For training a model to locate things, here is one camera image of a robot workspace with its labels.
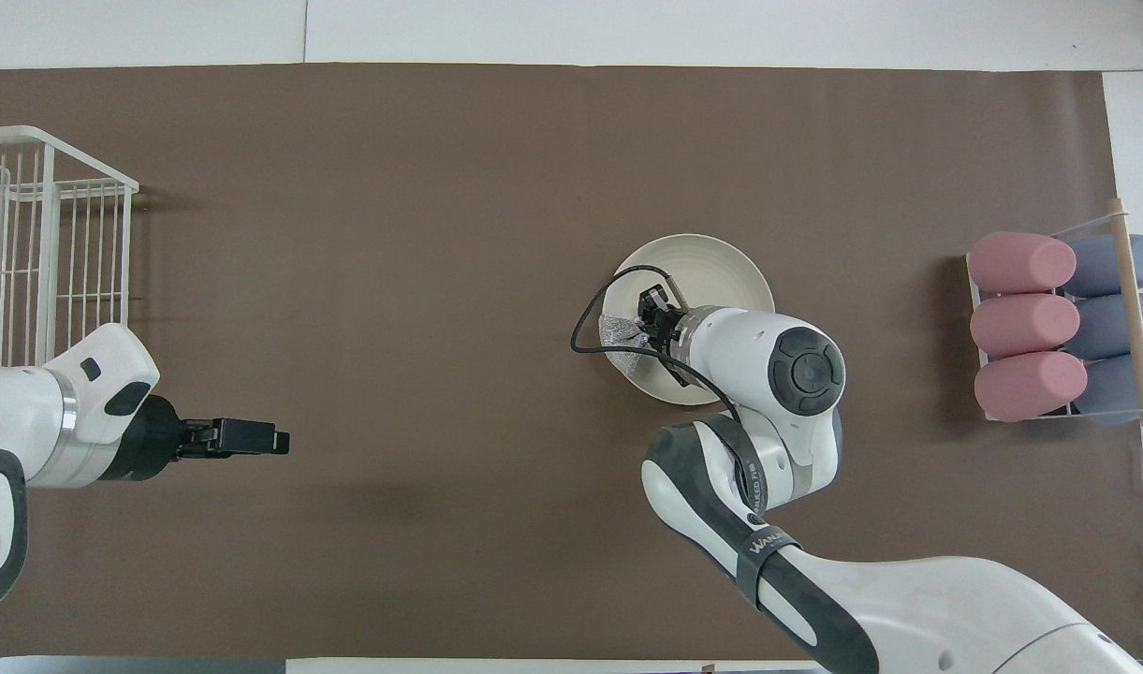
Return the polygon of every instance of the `white wire rack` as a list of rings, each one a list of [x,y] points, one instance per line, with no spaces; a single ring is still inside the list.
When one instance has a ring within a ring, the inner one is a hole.
[[[0,364],[127,323],[138,183],[34,127],[0,127]]]

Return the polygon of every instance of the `round plate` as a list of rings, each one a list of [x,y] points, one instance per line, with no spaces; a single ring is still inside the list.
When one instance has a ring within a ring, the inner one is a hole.
[[[772,288],[762,272],[745,252],[712,235],[664,235],[625,257],[617,272],[633,265],[654,265],[672,274],[684,299],[692,307],[716,304],[720,307],[775,311]],[[605,292],[604,313],[620,319],[637,319],[639,295],[657,282],[666,286],[655,272],[634,272],[620,278]],[[674,303],[670,288],[666,288],[666,295]],[[678,406],[704,406],[717,401],[708,388],[680,386],[654,358],[640,358],[637,371],[626,378],[642,392]]]

